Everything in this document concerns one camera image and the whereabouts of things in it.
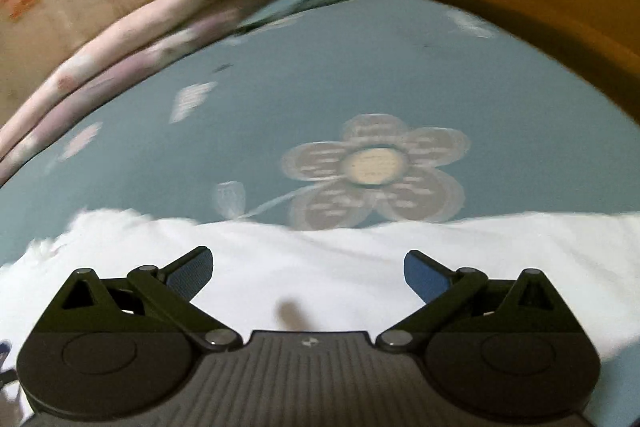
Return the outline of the white printed long-sleeve shirt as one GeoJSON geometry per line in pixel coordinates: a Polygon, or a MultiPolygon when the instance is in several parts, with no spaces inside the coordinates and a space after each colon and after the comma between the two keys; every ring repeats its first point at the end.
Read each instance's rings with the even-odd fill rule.
{"type": "Polygon", "coordinates": [[[198,246],[212,251],[214,274],[194,303],[245,335],[255,329],[382,332],[421,306],[402,273],[413,249],[493,279],[541,269],[603,361],[588,416],[599,426],[627,426],[638,418],[637,213],[529,212],[309,232],[253,221],[86,211],[63,234],[33,241],[2,268],[1,338],[20,349],[75,269],[123,277],[140,265],[168,265],[198,246]]]}

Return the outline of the pink floral folded quilt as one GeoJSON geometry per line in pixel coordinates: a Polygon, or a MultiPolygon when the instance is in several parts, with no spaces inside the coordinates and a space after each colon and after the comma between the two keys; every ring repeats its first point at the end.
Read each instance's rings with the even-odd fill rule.
{"type": "Polygon", "coordinates": [[[130,52],[186,20],[204,0],[153,0],[115,20],[58,66],[1,128],[1,155],[35,128],[59,101],[130,52]]]}

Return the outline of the purple floral folded quilt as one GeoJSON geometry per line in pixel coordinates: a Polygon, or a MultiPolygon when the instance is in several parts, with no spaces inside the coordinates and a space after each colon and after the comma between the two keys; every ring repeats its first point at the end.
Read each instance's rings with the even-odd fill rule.
{"type": "Polygon", "coordinates": [[[1,182],[6,183],[27,161],[60,139],[82,118],[180,58],[232,34],[242,20],[266,3],[266,0],[224,0],[180,30],[105,69],[49,109],[12,148],[1,161],[1,182]]]}

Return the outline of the teal floral bed sheet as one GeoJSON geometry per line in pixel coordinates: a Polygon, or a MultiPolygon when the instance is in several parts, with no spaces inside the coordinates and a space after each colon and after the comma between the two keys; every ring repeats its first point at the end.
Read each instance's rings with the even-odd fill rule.
{"type": "MultiPolygon", "coordinates": [[[[82,118],[2,183],[2,268],[102,209],[309,232],[639,217],[639,129],[484,20],[428,0],[347,0],[236,28],[82,118]]],[[[483,419],[448,403],[411,355],[378,349],[378,334],[239,334],[170,398],[115,419],[36,413],[21,348],[1,338],[2,424],[599,426],[587,413],[603,365],[594,343],[600,376],[582,415],[483,419]]]]}

